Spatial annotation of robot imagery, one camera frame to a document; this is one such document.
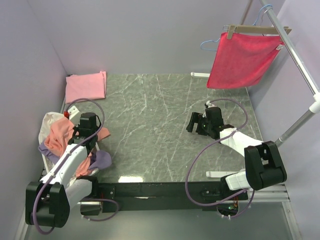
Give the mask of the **salmon orange t shirt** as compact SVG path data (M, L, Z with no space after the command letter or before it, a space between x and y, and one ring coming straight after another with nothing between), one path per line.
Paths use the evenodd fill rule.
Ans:
M65 117L54 122L50 127L49 135L43 141L44 145L54 155L60 158L66 150L68 141L72 138L74 126L75 125Z

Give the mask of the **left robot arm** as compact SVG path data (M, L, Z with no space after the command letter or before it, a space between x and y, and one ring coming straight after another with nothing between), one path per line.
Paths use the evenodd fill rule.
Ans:
M57 164L40 181L27 185L25 222L28 225L62 228L78 202L84 198L94 201L99 197L96 177L82 176L73 184L70 180L96 146L101 129L102 123L95 113L81 114L79 124Z

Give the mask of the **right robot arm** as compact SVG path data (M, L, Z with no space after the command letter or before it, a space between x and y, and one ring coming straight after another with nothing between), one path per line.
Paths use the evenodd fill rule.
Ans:
M219 193L230 200L237 190L265 189L287 180L287 171L279 149L273 141L263 142L240 132L236 127L225 124L222 111L217 106L207 106L204 113L193 112L186 130L209 136L218 143L231 148L244 157L243 170L221 178Z

